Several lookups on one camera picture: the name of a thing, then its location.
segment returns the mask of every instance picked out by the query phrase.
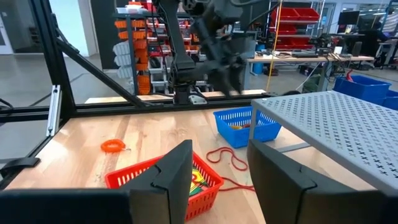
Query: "perforated metal panel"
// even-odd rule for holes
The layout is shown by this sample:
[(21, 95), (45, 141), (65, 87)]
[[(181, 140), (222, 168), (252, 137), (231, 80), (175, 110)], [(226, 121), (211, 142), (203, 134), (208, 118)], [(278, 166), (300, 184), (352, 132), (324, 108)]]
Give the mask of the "perforated metal panel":
[(335, 91), (253, 107), (378, 189), (398, 189), (398, 112)]

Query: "orange rubber band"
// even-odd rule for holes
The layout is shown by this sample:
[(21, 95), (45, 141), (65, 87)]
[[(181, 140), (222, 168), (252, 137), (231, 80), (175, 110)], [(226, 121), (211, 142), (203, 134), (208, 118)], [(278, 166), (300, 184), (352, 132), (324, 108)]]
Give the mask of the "orange rubber band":
[(120, 139), (107, 140), (101, 144), (101, 149), (104, 152), (120, 152), (126, 148), (126, 144)]

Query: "yellow cable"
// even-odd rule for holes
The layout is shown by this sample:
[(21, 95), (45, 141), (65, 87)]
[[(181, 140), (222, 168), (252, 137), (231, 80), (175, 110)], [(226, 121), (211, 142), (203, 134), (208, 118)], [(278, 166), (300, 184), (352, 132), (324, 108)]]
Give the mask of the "yellow cable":
[(272, 74), (272, 69), (274, 66), (274, 52), (276, 49), (276, 44), (278, 42), (278, 33), (279, 33), (279, 23), (280, 23), (280, 13), (282, 12), (282, 1), (279, 1), (279, 7), (278, 7), (278, 20), (276, 23), (276, 35), (275, 35), (275, 42), (274, 42), (274, 48), (272, 49), (272, 57), (271, 57), (271, 64), (269, 65), (269, 74), (268, 74), (268, 80), (267, 80), (267, 87), (266, 87), (266, 92), (268, 92), (269, 84), (271, 82), (271, 74)]

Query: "concrete floor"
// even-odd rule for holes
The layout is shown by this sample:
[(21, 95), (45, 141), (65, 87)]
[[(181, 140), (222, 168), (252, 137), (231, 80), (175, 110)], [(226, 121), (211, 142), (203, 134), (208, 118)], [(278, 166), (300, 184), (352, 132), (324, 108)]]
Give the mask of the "concrete floor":
[[(90, 97), (117, 96), (117, 94), (89, 74), (79, 64), (65, 58), (76, 103), (84, 103)], [(100, 67), (98, 55), (89, 61)], [(279, 67), (279, 76), (271, 77), (270, 92), (283, 93), (296, 89), (306, 77), (291, 67)], [(364, 73), (371, 78), (392, 83), (391, 89), (398, 90), (398, 71), (370, 70)], [(123, 80), (109, 74), (118, 83)], [(266, 89), (268, 77), (250, 77), (250, 89)], [(42, 55), (0, 55), (0, 98), (17, 106), (45, 106), (50, 103), (51, 81)], [(0, 159), (23, 157), (45, 136), (46, 121), (7, 123), (0, 127)]]

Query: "black aluminum frame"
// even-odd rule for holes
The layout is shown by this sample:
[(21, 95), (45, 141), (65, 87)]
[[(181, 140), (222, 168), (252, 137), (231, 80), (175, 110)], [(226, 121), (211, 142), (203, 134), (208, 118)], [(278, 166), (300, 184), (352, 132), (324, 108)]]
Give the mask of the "black aluminum frame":
[[(230, 99), (227, 99), (225, 96), (218, 96), (208, 98), (208, 104), (206, 105), (175, 105), (171, 97), (169, 100), (141, 101), (137, 96), (131, 95), (99, 68), (87, 61), (87, 59), (78, 53), (77, 49), (67, 42), (58, 29), (56, 17), (52, 14), (49, 0), (29, 0), (29, 4), (39, 33), (52, 85), (60, 85), (61, 87), (60, 128), (70, 118), (249, 106), (251, 100), (254, 98), (269, 97), (266, 94), (241, 95)], [(76, 105), (62, 53), (67, 54), (72, 60), (100, 79), (127, 102)], [(0, 123), (46, 120), (48, 115), (49, 106), (14, 108), (13, 110), (0, 111)], [(26, 157), (35, 157), (51, 138), (46, 137)], [(22, 169), (23, 167), (16, 167), (11, 174), (3, 177), (3, 180), (0, 182), (0, 189), (4, 189), (11, 183)]]

